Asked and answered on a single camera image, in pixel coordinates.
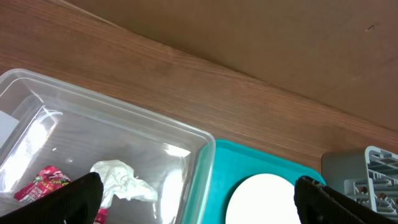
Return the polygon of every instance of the wood grain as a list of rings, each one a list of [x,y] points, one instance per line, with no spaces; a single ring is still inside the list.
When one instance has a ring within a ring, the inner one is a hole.
[[[396,0],[53,1],[398,131]]]
[[[46,1],[0,1],[0,72],[26,68],[320,170],[398,134]]]

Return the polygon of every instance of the cardboard wall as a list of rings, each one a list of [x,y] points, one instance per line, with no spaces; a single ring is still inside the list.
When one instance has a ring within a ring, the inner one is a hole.
[[[396,0],[67,1],[137,34],[398,131]]]

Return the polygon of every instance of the white circle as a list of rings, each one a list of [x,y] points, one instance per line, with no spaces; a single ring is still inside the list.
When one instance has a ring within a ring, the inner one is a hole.
[[[225,223],[300,223],[294,204],[294,186],[273,174],[248,178],[232,195]]]

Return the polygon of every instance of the pink snack wrapper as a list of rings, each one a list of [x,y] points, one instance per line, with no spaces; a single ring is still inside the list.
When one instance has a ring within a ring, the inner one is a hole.
[[[71,180],[54,166],[47,166],[41,170],[33,182],[15,193],[14,198],[19,202],[31,203],[49,193],[69,184]],[[108,210],[100,208],[94,224],[105,224]]]

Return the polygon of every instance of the crumpled tissue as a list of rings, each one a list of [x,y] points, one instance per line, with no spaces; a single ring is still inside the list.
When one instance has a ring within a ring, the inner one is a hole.
[[[127,200],[157,201],[157,192],[147,182],[134,178],[134,169],[119,160],[96,162],[90,172],[97,172],[104,185],[101,208],[111,206],[113,195]]]

